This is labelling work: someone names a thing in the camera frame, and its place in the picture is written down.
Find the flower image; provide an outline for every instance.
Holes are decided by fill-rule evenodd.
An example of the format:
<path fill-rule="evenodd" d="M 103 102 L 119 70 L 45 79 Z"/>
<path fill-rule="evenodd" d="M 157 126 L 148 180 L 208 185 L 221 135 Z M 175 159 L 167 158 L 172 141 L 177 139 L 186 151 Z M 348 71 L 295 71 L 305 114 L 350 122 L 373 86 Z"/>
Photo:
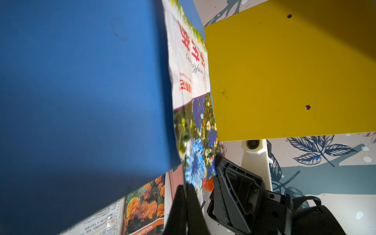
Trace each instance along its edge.
<path fill-rule="evenodd" d="M 217 174 L 217 172 L 215 171 L 215 158 L 214 158 L 214 156 L 212 158 L 213 158 L 213 159 L 211 159 L 212 164 L 208 169 L 208 175 L 210 175 L 210 176 L 214 176 L 214 175 Z"/>
<path fill-rule="evenodd" d="M 208 122 L 206 123 L 206 129 L 207 129 L 207 130 L 210 130 L 210 129 L 211 129 L 210 121 L 208 121 Z"/>
<path fill-rule="evenodd" d="M 196 190 L 202 187 L 202 179 L 205 178 L 206 173 L 203 151 L 202 141 L 198 139 L 192 144 L 191 154 L 186 160 L 185 179 L 193 184 Z"/>
<path fill-rule="evenodd" d="M 144 186 L 144 190 L 145 190 L 145 193 L 144 193 L 144 199 L 149 199 L 150 198 L 150 193 L 152 192 L 152 186 L 150 183 L 147 183 L 145 186 Z"/>
<path fill-rule="evenodd" d="M 128 226 L 129 218 L 124 219 L 124 233 L 127 231 L 127 226 Z"/>
<path fill-rule="evenodd" d="M 135 216 L 135 212 L 139 207 L 140 199 L 138 197 L 132 198 L 127 205 L 127 218 L 130 218 L 132 220 Z"/>
<path fill-rule="evenodd" d="M 161 180 L 162 180 L 162 176 L 156 178 L 156 179 L 155 179 L 155 183 L 156 183 L 156 184 L 159 184 L 159 182 L 160 182 Z"/>
<path fill-rule="evenodd" d="M 205 97 L 203 96 L 194 100 L 192 105 L 193 119 L 198 130 L 201 129 L 201 120 L 203 118 L 204 113 L 204 102 Z"/>
<path fill-rule="evenodd" d="M 157 216 L 158 217 L 164 216 L 164 204 L 159 204 L 158 211 L 157 211 Z"/>
<path fill-rule="evenodd" d="M 157 202 L 153 201 L 152 203 L 149 204 L 147 207 L 147 217 L 149 219 L 153 218 L 153 215 L 157 212 Z"/>
<path fill-rule="evenodd" d="M 217 133 L 215 130 L 209 132 L 209 146 L 214 147 L 214 144 L 217 142 Z"/>
<path fill-rule="evenodd" d="M 137 211 L 137 216 L 141 220 L 141 222 L 143 222 L 144 219 L 147 217 L 148 207 L 149 207 L 149 203 L 144 202 L 144 203 L 142 203 L 140 209 Z"/>
<path fill-rule="evenodd" d="M 164 197 L 164 185 L 162 186 L 159 194 L 160 194 L 161 197 Z"/>
<path fill-rule="evenodd" d="M 205 156 L 208 157 L 208 156 L 209 156 L 209 153 L 211 153 L 211 149 L 206 149 L 206 150 L 205 150 Z"/>

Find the botanical wallpaper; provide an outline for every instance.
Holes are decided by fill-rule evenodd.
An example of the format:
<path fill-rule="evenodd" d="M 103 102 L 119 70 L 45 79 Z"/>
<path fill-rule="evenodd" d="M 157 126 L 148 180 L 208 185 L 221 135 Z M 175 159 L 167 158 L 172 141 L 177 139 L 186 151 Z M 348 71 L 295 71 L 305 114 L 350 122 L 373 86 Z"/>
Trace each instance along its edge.
<path fill-rule="evenodd" d="M 376 132 L 269 139 L 273 191 L 317 196 L 348 235 L 376 234 Z M 222 142 L 241 165 L 241 141 Z M 302 207 L 313 206 L 306 202 Z"/>
<path fill-rule="evenodd" d="M 193 0 L 204 26 L 214 24 L 266 0 Z"/>

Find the blue cornflower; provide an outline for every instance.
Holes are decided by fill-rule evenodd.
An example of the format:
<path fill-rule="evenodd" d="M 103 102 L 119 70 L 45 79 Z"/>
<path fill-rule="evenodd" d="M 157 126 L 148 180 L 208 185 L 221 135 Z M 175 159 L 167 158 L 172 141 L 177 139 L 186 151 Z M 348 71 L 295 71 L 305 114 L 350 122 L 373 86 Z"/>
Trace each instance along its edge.
<path fill-rule="evenodd" d="M 198 139 L 192 144 L 191 154 L 186 160 L 185 180 L 193 184 L 196 190 L 202 187 L 202 180 L 205 178 L 203 151 L 202 141 Z"/>

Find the white daisy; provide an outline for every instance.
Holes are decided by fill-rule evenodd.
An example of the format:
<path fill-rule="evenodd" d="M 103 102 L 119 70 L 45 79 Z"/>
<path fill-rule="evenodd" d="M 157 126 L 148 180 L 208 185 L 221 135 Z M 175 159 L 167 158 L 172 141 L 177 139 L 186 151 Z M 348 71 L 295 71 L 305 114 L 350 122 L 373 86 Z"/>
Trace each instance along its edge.
<path fill-rule="evenodd" d="M 207 130 L 210 130 L 210 129 L 211 129 L 210 121 L 208 121 L 208 122 L 206 123 L 206 129 L 207 129 Z"/>

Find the red chinese text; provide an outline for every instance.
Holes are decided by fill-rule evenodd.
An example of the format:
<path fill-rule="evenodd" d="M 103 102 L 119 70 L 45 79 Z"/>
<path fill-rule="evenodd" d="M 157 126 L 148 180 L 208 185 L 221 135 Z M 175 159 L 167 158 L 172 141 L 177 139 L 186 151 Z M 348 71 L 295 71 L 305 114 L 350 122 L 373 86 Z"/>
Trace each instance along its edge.
<path fill-rule="evenodd" d="M 205 68 L 204 55 L 202 54 L 202 52 L 200 52 L 200 57 L 201 57 L 201 64 L 202 64 L 202 66 L 204 66 L 204 68 Z"/>
<path fill-rule="evenodd" d="M 190 49 L 189 49 L 190 38 L 189 38 L 187 32 L 185 31 L 185 29 L 183 29 L 183 27 L 180 25 L 179 20 L 177 22 L 179 23 L 180 32 L 181 32 L 181 34 L 183 36 L 182 42 L 185 45 L 185 47 L 188 49 L 188 51 L 190 51 Z"/>
<path fill-rule="evenodd" d="M 180 80 L 180 89 L 192 93 L 192 86 L 184 80 Z"/>
<path fill-rule="evenodd" d="M 200 61 L 199 52 L 197 51 L 196 45 L 194 44 L 193 40 L 192 40 L 192 48 L 194 50 L 194 53 L 192 52 L 193 57 L 196 58 L 196 61 Z"/>

